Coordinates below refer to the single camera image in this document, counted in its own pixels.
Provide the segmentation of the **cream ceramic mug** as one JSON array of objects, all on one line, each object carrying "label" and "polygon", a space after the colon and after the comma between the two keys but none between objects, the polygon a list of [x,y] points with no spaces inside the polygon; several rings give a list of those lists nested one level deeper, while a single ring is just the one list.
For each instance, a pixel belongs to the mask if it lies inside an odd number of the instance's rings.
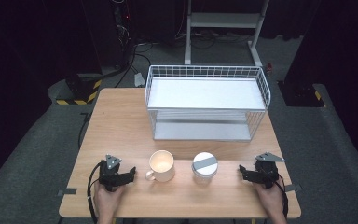
[{"label": "cream ceramic mug", "polygon": [[146,180],[156,180],[158,182],[170,181],[174,175],[174,158],[171,152],[159,150],[149,158],[150,170],[145,173]]}]

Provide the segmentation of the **person's right hand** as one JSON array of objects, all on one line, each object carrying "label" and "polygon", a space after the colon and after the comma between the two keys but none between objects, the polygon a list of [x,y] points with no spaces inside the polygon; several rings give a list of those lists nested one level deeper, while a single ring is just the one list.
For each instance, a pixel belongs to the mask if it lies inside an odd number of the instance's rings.
[{"label": "person's right hand", "polygon": [[258,183],[254,183],[253,187],[269,218],[277,219],[278,217],[284,217],[282,191],[276,184],[269,189],[263,184]]}]

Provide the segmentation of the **person's left hand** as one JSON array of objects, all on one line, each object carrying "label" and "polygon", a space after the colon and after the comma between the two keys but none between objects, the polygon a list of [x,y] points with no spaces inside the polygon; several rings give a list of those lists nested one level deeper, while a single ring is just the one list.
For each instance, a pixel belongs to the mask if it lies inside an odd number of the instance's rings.
[{"label": "person's left hand", "polygon": [[99,182],[94,185],[94,202],[97,208],[98,218],[115,217],[124,191],[124,186],[118,187],[115,192],[110,192]]}]

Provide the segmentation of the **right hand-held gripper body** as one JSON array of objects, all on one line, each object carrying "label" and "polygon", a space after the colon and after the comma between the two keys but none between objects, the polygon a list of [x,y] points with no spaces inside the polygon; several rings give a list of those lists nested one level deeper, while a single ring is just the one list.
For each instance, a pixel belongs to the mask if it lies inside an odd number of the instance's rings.
[{"label": "right hand-held gripper body", "polygon": [[270,152],[257,155],[255,159],[255,169],[262,175],[262,183],[267,189],[270,189],[280,176],[276,163],[285,162],[285,159]]}]

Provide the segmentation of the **black yellow striped stand base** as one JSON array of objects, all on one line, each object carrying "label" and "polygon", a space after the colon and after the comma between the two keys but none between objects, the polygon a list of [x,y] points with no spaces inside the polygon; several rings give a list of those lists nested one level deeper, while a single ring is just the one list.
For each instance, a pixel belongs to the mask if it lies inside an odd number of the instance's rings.
[{"label": "black yellow striped stand base", "polygon": [[96,98],[102,81],[82,79],[79,75],[67,77],[55,101],[58,105],[87,105]]},{"label": "black yellow striped stand base", "polygon": [[322,95],[312,85],[301,86],[279,81],[278,86],[287,106],[325,107]]}]

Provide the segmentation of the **dark equipment stand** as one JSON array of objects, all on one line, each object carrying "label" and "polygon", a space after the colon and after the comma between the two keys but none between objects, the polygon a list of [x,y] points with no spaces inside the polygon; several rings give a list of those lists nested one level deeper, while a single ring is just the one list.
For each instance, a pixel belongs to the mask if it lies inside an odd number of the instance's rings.
[{"label": "dark equipment stand", "polygon": [[134,46],[133,4],[131,0],[108,0],[116,26],[115,54],[118,56],[116,69],[129,64]]}]

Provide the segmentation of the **white metal stand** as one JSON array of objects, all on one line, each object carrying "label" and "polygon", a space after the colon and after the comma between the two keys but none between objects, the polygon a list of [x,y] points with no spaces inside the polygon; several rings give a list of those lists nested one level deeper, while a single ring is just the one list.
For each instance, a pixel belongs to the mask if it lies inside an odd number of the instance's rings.
[{"label": "white metal stand", "polygon": [[186,47],[184,63],[191,64],[191,29],[192,28],[238,28],[254,29],[253,39],[247,42],[255,66],[261,67],[256,44],[266,17],[269,0],[262,1],[259,13],[205,13],[193,12],[192,0],[187,0]]}]

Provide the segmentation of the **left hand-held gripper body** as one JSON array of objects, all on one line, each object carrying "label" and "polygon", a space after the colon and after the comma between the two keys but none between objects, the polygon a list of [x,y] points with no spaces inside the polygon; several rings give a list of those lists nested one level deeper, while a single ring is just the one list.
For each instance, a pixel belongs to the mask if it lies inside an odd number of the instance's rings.
[{"label": "left hand-held gripper body", "polygon": [[106,154],[105,159],[101,161],[99,183],[104,185],[110,192],[117,190],[118,170],[121,162],[122,159],[110,154]]}]

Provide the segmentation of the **white wire shelf rack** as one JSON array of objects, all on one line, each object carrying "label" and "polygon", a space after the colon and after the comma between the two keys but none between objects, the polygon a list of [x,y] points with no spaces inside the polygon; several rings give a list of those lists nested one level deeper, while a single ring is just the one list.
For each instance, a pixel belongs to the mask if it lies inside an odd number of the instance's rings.
[{"label": "white wire shelf rack", "polygon": [[270,104],[258,66],[152,65],[145,105],[156,140],[253,139]]}]

